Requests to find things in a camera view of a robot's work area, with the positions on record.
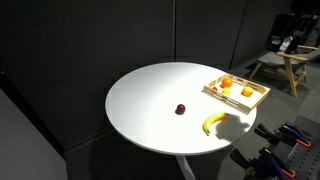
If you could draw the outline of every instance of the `round white table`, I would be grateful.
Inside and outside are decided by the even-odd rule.
[[[230,145],[250,129],[256,118],[256,108],[244,114],[202,92],[205,84],[223,74],[212,67],[182,62],[137,69],[108,92],[107,116],[127,140],[151,151],[176,155],[180,165],[187,165],[185,155],[209,153]],[[183,115],[175,113],[178,104],[186,107]],[[207,136],[202,124],[217,112],[230,116],[214,123]]]

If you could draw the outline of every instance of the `fruit tray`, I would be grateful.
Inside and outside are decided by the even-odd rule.
[[[230,87],[231,93],[230,95],[222,94],[222,87],[221,82],[224,78],[231,78],[233,80],[233,84]],[[243,96],[241,94],[242,89],[245,86],[249,86],[253,89],[253,93],[250,97]],[[218,79],[206,84],[203,87],[204,93],[220,100],[221,102],[245,113],[249,114],[253,108],[258,106],[268,95],[270,88],[264,87],[257,83],[253,83],[246,79],[242,79],[240,77],[225,74]]]

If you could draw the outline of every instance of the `banana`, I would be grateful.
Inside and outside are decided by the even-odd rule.
[[[209,136],[210,126],[217,121],[227,119],[228,116],[229,116],[228,113],[220,112],[220,113],[216,113],[216,114],[213,114],[213,115],[207,117],[207,119],[204,121],[204,123],[202,125],[203,131],[207,134],[207,136]]]

